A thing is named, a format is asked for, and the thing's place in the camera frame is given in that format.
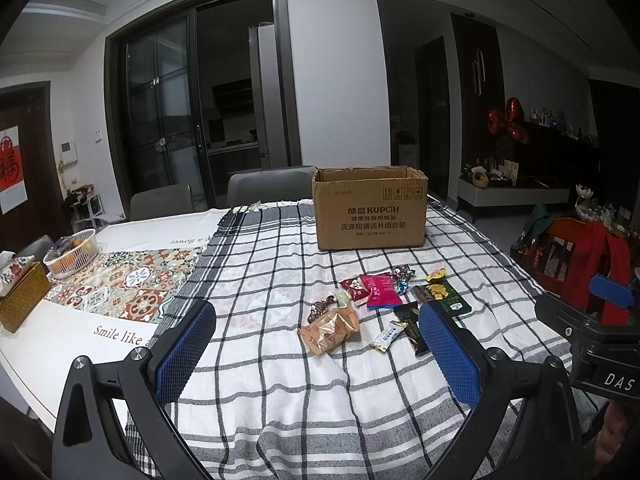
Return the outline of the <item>person's right hand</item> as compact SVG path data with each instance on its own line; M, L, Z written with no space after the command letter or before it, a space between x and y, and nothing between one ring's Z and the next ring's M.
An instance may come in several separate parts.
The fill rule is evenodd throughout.
M602 427L593 442L596 479L638 479L639 409L615 401L608 402Z

